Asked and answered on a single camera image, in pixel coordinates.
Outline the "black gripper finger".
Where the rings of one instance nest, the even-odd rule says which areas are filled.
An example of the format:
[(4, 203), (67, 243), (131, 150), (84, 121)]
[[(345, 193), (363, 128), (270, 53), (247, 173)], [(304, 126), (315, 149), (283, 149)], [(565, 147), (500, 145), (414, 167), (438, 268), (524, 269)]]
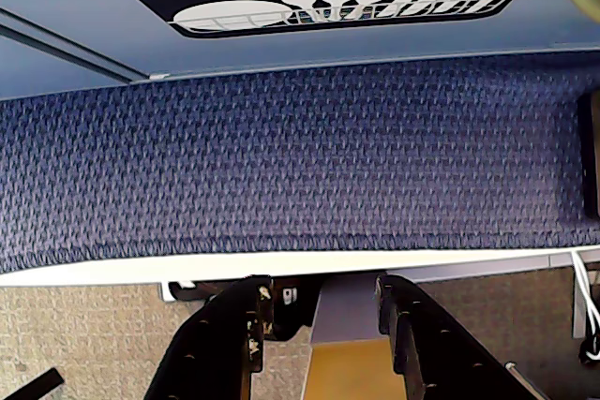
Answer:
[(379, 331), (409, 399), (533, 399), (446, 309), (399, 275), (378, 278)]
[(273, 281), (253, 275), (212, 297), (176, 331), (146, 399), (249, 399), (273, 325)]

